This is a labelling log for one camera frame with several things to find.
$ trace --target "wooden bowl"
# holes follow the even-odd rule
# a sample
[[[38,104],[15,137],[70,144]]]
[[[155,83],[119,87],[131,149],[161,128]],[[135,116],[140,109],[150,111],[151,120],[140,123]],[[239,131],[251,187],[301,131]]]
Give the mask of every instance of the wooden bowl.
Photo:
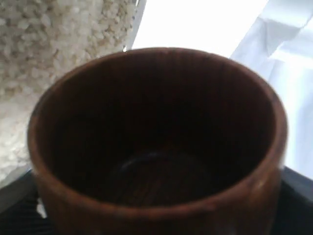
[[[64,235],[267,235],[287,125],[249,69],[149,48],[65,75],[37,104],[28,147]]]

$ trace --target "wooden cup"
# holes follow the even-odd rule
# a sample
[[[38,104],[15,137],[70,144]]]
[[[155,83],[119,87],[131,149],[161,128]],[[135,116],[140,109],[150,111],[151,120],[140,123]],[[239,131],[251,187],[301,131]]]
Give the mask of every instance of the wooden cup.
[[[181,48],[75,69],[28,127],[39,194],[63,235],[268,235],[286,137],[263,79]]]

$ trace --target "bowl rim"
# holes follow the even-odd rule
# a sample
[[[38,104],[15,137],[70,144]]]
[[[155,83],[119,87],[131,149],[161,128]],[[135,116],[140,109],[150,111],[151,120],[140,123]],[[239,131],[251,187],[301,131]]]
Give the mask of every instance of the bowl rim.
[[[127,56],[128,54],[150,54],[150,53],[197,53],[199,56],[204,56],[206,58],[211,58],[222,63],[226,63],[228,66],[240,70],[245,74],[252,82],[259,86],[264,95],[270,101],[270,104],[274,111],[275,119],[275,130],[273,140],[268,147],[268,150],[257,165],[254,170],[241,179],[236,184],[231,187],[218,192],[214,195],[208,196],[206,198],[188,202],[185,204],[173,205],[169,207],[149,207],[149,208],[135,208],[127,206],[119,206],[113,203],[101,202],[96,199],[90,198],[75,190],[71,189],[67,185],[60,182],[52,172],[45,166],[40,154],[38,146],[36,145],[36,122],[37,113],[41,110],[41,107],[45,104],[45,100],[49,99],[53,90],[58,89],[65,81],[71,79],[74,75],[79,74],[80,72],[91,69],[94,66],[97,66],[101,63],[105,63],[108,60]],[[286,113],[283,108],[283,105],[275,93],[275,91],[269,86],[269,84],[263,80],[259,75],[251,71],[250,69],[244,67],[243,65],[238,64],[232,60],[229,60],[225,57],[215,55],[212,53],[207,53],[204,51],[186,49],[186,48],[176,48],[176,47],[155,47],[155,48],[144,48],[130,50],[127,52],[118,52],[111,54],[102,58],[95,59],[87,64],[84,64],[71,72],[63,76],[59,81],[57,81],[52,87],[45,92],[41,97],[39,102],[36,104],[35,109],[31,115],[28,130],[27,130],[27,144],[30,154],[30,158],[33,164],[33,174],[38,181],[41,181],[45,186],[59,198],[61,198],[66,203],[95,212],[97,214],[110,215],[118,218],[124,219],[149,219],[149,220],[161,220],[166,218],[179,218],[186,217],[193,214],[198,214],[200,212],[211,212],[216,209],[219,209],[230,201],[235,201],[240,198],[244,198],[251,191],[251,185],[260,183],[257,181],[258,176],[264,174],[268,170],[268,166],[272,162],[277,162],[280,160],[281,156],[284,155],[285,147],[287,141],[287,118]],[[279,162],[279,167],[284,167],[283,158]]]

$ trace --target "bowl bottom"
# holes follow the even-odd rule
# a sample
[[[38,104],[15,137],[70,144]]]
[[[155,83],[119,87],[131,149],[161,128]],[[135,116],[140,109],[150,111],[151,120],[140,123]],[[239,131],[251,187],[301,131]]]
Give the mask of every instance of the bowl bottom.
[[[103,201],[130,207],[177,205],[216,192],[196,158],[160,152],[131,157],[110,172],[104,187]]]

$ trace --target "brown wooden bowl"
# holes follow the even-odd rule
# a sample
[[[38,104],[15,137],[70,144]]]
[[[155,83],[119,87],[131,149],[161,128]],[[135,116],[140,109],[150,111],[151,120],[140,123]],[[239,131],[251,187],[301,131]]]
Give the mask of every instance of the brown wooden bowl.
[[[44,94],[28,128],[61,234],[269,233],[285,112],[231,60],[178,48],[97,59]]]

